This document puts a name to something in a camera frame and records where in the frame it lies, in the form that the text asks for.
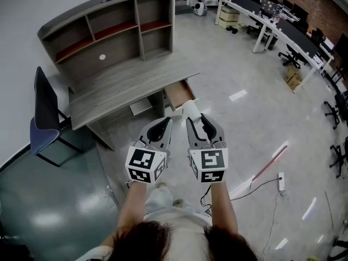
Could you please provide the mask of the person's white shirt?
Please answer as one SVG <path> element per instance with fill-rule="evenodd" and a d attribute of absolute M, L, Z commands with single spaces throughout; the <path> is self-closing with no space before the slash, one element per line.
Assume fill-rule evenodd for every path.
<path fill-rule="evenodd" d="M 159 210 L 76 261 L 209 261 L 204 229 L 211 219 L 185 209 Z"/>

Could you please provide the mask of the black desk divider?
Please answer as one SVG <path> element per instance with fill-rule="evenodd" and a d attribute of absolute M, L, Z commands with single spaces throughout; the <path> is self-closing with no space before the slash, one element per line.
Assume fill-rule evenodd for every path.
<path fill-rule="evenodd" d="M 230 2 L 248 10 L 251 13 L 259 15 L 260 12 L 260 4 L 252 1 L 252 0 L 229 0 Z"/>
<path fill-rule="evenodd" d="M 296 43 L 310 58 L 314 58 L 318 52 L 318 48 L 314 43 L 295 26 L 287 20 L 280 18 L 277 23 L 277 29 L 286 35 L 291 41 Z"/>

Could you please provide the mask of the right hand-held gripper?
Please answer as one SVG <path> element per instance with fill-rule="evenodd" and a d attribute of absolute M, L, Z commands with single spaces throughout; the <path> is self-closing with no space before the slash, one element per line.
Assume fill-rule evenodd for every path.
<path fill-rule="evenodd" d="M 193 120 L 186 119 L 189 164 L 200 183 L 221 183 L 228 169 L 224 130 L 207 114 L 201 113 L 201 122 L 210 144 L 199 137 Z"/>

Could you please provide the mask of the cardboard box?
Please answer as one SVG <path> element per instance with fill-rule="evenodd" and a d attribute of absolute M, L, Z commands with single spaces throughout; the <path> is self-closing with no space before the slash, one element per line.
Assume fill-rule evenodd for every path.
<path fill-rule="evenodd" d="M 290 81 L 291 78 L 292 78 L 293 76 L 295 76 L 295 75 L 298 74 L 298 71 L 299 71 L 299 70 L 298 70 L 297 68 L 295 68 L 294 66 L 289 66 L 289 67 L 288 67 L 288 70 L 287 70 L 287 74 L 286 74 L 286 76 L 284 77 L 284 80 L 285 80 L 286 82 Z"/>
<path fill-rule="evenodd" d="M 284 81 L 287 83 L 288 87 L 290 87 L 291 90 L 295 90 L 295 88 L 301 84 L 302 77 L 299 74 L 294 74 L 285 76 Z"/>

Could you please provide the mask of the long white office desk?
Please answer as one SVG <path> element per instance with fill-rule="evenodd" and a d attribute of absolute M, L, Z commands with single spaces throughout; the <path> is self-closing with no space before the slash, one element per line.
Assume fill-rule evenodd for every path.
<path fill-rule="evenodd" d="M 327 80 L 330 80 L 331 77 L 325 72 L 325 68 L 329 66 L 329 63 L 324 64 L 322 61 L 316 60 L 315 56 L 314 58 L 310 58 L 309 55 L 307 53 L 305 53 L 296 43 L 294 43 L 293 41 L 291 41 L 286 35 L 284 35 L 280 30 L 277 29 L 277 22 L 271 22 L 269 19 L 267 18 L 263 18 L 259 15 L 256 15 L 254 13 L 249 12 L 248 10 L 245 10 L 244 8 L 230 2 L 229 0 L 217 0 L 218 1 L 218 9 L 217 9 L 217 14 L 216 14 L 216 18 L 215 18 L 215 24 L 218 24 L 219 21 L 219 16 L 220 16 L 220 11 L 222 8 L 222 5 L 225 3 L 228 6 L 236 9 L 237 11 L 239 11 L 240 13 L 247 15 L 247 16 L 252 16 L 255 19 L 257 19 L 258 21 L 260 21 L 261 23 L 263 23 L 263 27 L 259 33 L 259 37 L 254 45 L 254 48 L 252 50 L 253 53 L 257 53 L 259 51 L 259 45 L 260 42 L 263 38 L 263 35 L 266 31 L 267 28 L 271 29 L 271 35 L 268 39 L 268 42 L 266 43 L 266 46 L 264 47 L 264 50 L 266 51 L 269 47 L 269 44 L 271 42 L 271 40 L 273 39 L 273 37 L 278 38 L 279 40 L 285 42 L 286 44 L 290 45 L 296 52 L 302 54 L 305 59 L 308 61 L 308 63 L 311 65 L 312 69 L 307 73 L 307 75 L 304 77 L 302 83 L 300 85 L 298 85 L 295 90 L 293 91 L 294 93 L 296 93 L 297 91 L 300 90 L 301 86 L 309 79 L 312 77 L 312 75 L 314 74 L 314 72 L 319 72 L 322 77 L 324 77 Z"/>

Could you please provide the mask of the grey wooden shelf hutch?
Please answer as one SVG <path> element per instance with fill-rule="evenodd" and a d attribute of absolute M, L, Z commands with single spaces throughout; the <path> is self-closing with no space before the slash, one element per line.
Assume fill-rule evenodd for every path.
<path fill-rule="evenodd" d="M 43 25 L 38 38 L 70 90 L 155 49 L 173 51 L 175 0 L 90 0 Z"/>

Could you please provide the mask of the red and white floor strip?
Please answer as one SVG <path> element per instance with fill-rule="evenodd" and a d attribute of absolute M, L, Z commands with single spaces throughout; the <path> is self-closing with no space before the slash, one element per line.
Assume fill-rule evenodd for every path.
<path fill-rule="evenodd" d="M 251 183 L 253 183 L 265 170 L 276 161 L 276 159 L 288 148 L 288 145 L 285 144 L 282 146 L 272 157 L 272 159 L 252 178 Z"/>

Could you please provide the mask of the person's right forearm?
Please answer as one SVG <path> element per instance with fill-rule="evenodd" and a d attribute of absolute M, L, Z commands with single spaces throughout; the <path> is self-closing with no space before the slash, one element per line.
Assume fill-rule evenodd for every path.
<path fill-rule="evenodd" d="M 237 217 L 235 215 L 227 185 L 225 182 L 211 184 L 212 225 L 238 234 Z"/>

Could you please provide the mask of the beige storage crate stack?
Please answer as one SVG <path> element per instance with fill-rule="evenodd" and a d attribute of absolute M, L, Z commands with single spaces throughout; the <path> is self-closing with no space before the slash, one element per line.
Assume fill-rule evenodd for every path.
<path fill-rule="evenodd" d="M 220 11 L 218 25 L 224 29 L 235 27 L 239 21 L 240 12 L 229 6 L 223 6 Z"/>

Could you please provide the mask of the thin brown rod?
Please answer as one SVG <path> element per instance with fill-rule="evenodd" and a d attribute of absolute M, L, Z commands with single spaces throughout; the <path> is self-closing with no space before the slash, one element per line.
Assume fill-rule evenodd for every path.
<path fill-rule="evenodd" d="M 324 193 L 325 193 L 325 198 L 326 198 L 326 202 L 327 202 L 327 205 L 328 205 L 328 210 L 329 210 L 329 213 L 330 213 L 331 227 L 332 227 L 332 230 L 334 230 L 334 221 L 333 221 L 333 215 L 332 215 L 332 209 L 331 209 L 330 201 L 328 199 L 328 194 L 327 194 L 326 190 L 324 190 Z"/>

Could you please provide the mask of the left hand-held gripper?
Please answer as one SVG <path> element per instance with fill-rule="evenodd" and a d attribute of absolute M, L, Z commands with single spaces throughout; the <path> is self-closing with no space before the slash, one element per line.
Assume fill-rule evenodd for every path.
<path fill-rule="evenodd" d="M 162 117 L 145 125 L 130 146 L 125 169 L 131 181 L 155 184 L 167 169 L 173 120 Z"/>

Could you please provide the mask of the large black screen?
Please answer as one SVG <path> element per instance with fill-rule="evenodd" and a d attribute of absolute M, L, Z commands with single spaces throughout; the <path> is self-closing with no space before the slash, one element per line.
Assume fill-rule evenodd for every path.
<path fill-rule="evenodd" d="M 340 56 L 343 62 L 348 61 L 348 37 L 342 34 L 334 47 L 334 51 Z"/>

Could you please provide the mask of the wooden drawer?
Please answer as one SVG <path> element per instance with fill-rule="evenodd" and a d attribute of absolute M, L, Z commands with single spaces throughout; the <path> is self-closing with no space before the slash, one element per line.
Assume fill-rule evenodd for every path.
<path fill-rule="evenodd" d="M 166 100 L 173 111 L 178 110 L 185 102 L 197 99 L 188 79 L 166 86 L 164 92 Z"/>

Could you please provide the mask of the white keyboard tray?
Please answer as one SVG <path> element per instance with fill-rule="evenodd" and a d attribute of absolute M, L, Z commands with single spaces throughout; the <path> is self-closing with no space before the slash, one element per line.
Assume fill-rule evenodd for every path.
<path fill-rule="evenodd" d="M 152 104 L 148 98 L 141 99 L 130 106 L 132 114 L 138 115 L 152 108 Z"/>

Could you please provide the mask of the person's left forearm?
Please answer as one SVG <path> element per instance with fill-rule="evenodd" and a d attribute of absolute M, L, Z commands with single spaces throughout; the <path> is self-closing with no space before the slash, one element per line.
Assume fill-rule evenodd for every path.
<path fill-rule="evenodd" d="M 121 208 L 117 233 L 123 233 L 143 222 L 145 216 L 146 183 L 133 182 Z"/>

